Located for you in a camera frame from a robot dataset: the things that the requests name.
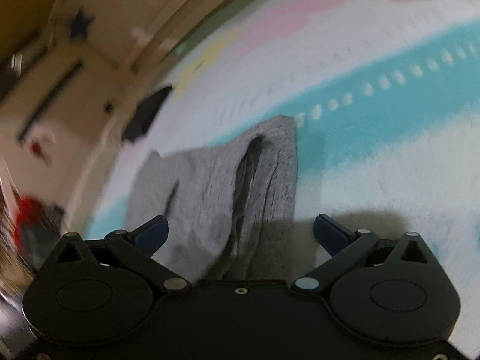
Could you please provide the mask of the grey speckled pants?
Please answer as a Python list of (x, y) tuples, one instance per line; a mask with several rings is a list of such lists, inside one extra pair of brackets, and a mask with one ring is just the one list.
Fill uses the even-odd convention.
[(154, 260), (187, 281), (284, 280), (290, 273), (296, 123), (278, 115), (233, 140), (167, 157), (137, 173), (124, 225), (157, 215), (168, 239)]

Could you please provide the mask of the folded black garment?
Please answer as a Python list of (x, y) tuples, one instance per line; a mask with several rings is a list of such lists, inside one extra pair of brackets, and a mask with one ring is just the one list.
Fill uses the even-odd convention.
[(167, 85), (143, 99), (137, 105), (136, 111), (126, 125), (121, 141), (134, 142), (138, 138), (144, 137), (148, 133), (165, 99), (172, 91), (173, 87)]

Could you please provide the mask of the floral white bed sheet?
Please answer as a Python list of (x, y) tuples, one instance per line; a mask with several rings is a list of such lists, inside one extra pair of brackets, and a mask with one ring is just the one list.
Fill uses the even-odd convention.
[(125, 225), (151, 151), (225, 143), (295, 118), (293, 274), (326, 258), (320, 213), (351, 228), (422, 234), (462, 303), (452, 334), (479, 355), (479, 0), (233, 0), (168, 56), (173, 92), (120, 149), (86, 229)]

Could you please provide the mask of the wooden bed headboard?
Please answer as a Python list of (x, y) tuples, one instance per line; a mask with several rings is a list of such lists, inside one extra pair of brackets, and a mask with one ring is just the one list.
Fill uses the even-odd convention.
[(89, 70), (138, 72), (157, 63), (229, 0), (55, 0), (49, 39)]

